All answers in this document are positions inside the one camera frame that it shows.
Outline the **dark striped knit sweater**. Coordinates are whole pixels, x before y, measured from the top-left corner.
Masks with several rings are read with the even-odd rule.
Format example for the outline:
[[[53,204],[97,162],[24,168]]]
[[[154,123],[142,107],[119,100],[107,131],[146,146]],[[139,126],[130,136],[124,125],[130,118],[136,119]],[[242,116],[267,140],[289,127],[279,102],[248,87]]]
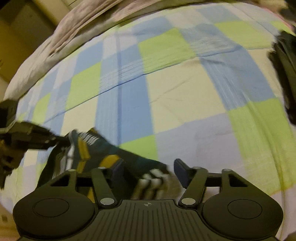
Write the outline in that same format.
[[[122,159],[125,168],[120,186],[121,199],[176,199],[180,195],[180,182],[166,164],[121,149],[111,144],[94,128],[86,133],[72,130],[67,135],[71,146],[53,148],[38,180],[38,187],[67,170],[89,173],[98,167],[111,168]]]

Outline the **checkered blue green bedsheet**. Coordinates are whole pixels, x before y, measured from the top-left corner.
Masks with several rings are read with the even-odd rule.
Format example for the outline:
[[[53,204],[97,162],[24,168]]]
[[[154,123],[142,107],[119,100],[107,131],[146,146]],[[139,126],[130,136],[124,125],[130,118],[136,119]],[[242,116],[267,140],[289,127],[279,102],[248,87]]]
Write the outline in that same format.
[[[295,127],[267,55],[276,14],[235,1],[189,3],[106,30],[93,22],[51,60],[46,40],[4,94],[16,117],[58,134],[96,128],[112,144],[172,166],[224,168],[281,204],[295,232]]]

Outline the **grey pink folded blanket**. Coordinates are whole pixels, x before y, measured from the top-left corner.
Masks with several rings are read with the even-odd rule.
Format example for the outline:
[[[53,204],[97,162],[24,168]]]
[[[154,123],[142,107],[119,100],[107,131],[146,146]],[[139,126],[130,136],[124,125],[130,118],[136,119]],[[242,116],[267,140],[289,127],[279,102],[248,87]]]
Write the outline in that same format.
[[[142,78],[152,99],[219,87],[251,101],[279,93],[266,54],[281,22],[252,4],[113,1],[84,17],[74,9],[64,18],[20,66],[5,99],[82,102]]]

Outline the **black storage bag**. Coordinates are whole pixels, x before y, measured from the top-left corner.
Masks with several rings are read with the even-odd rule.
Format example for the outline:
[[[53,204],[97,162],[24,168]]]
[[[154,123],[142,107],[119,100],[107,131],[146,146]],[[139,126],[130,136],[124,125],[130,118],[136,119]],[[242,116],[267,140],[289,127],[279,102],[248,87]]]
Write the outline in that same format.
[[[288,119],[295,125],[295,35],[281,31],[268,58],[281,85]]]

